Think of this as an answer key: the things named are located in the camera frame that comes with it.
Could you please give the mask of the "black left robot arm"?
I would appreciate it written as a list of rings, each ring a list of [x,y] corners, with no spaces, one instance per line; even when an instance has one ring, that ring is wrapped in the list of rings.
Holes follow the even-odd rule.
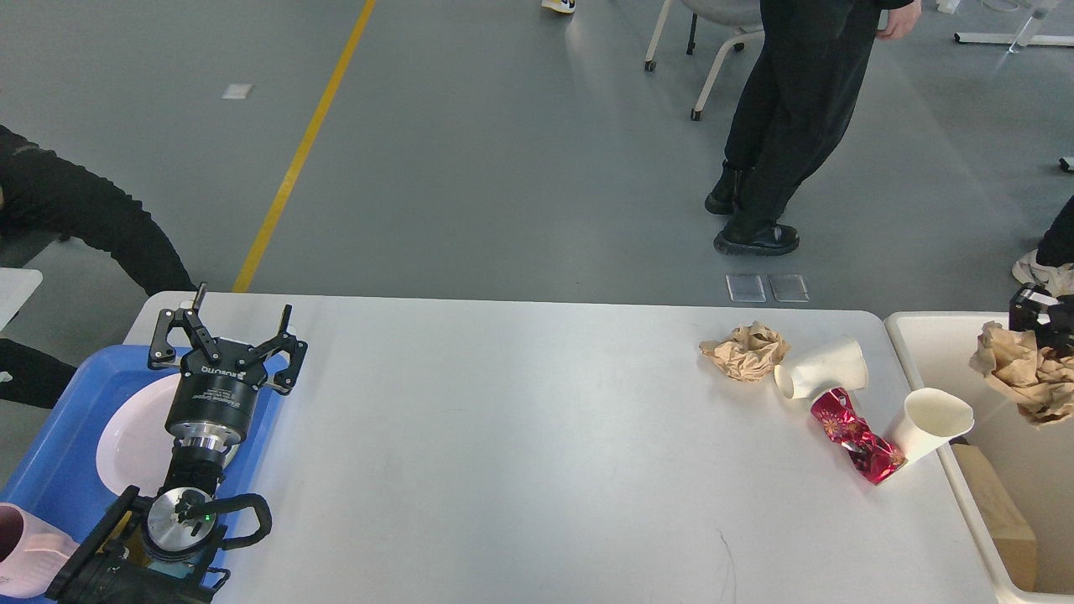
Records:
[[[227,455],[253,432],[258,396],[291,393],[307,344],[290,329],[258,345],[213,336],[200,310],[201,285],[188,310],[158,314],[147,366],[176,368],[178,385],[164,421],[171,461],[161,487],[142,497],[129,486],[50,581],[58,603],[211,603],[230,578],[214,566],[220,551],[246,548],[273,524],[264,497],[219,497]]]

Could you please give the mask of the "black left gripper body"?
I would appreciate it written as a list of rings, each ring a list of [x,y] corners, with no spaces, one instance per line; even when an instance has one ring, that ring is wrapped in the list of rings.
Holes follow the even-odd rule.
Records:
[[[164,427],[182,446],[229,450],[248,435],[258,390],[266,382],[261,362],[212,366],[211,356],[189,351],[180,360],[180,382]]]

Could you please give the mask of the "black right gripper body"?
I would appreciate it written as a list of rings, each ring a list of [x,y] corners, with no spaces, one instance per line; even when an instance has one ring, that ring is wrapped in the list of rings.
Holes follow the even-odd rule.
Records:
[[[1046,310],[1045,346],[1059,357],[1073,355],[1073,299],[1058,298]]]

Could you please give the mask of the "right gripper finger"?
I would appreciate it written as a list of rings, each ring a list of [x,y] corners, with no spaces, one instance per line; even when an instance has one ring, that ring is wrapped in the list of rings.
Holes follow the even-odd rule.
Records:
[[[1055,323],[1051,311],[1062,307],[1062,299],[1053,297],[1043,286],[1021,284],[1008,301],[1010,331],[1059,334],[1062,325]]]

